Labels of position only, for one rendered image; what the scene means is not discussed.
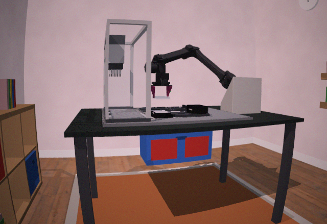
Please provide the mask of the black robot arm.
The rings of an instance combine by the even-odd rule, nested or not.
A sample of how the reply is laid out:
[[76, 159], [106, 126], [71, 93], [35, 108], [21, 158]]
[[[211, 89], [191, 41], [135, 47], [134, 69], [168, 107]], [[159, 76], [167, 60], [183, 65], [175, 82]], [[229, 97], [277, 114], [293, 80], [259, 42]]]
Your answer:
[[[210, 69], [218, 78], [221, 85], [228, 89], [233, 77], [236, 77], [233, 73], [228, 70], [225, 72], [220, 69], [215, 63], [213, 63], [209, 58], [207, 58], [200, 50], [199, 47], [186, 45], [184, 48], [170, 52], [167, 54], [157, 54], [154, 55], [151, 62], [151, 73], [156, 73], [156, 82], [161, 82], [163, 84], [168, 83], [169, 73], [166, 73], [166, 63], [175, 61], [177, 59], [187, 59], [189, 57], [194, 57], [203, 63], [208, 69]], [[160, 73], [158, 73], [160, 72]]]

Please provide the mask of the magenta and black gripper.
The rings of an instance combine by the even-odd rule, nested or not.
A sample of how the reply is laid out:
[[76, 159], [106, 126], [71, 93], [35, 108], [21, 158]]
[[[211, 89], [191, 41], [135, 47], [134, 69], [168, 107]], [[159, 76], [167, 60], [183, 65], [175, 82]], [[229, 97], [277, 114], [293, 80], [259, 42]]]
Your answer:
[[170, 82], [166, 83], [166, 84], [163, 84], [161, 82], [152, 82], [153, 85], [151, 85], [151, 91], [152, 91], [152, 94], [153, 94], [153, 98], [155, 97], [155, 86], [166, 86], [166, 89], [167, 89], [167, 96], [169, 96], [169, 93], [172, 89], [172, 85], [169, 85]]

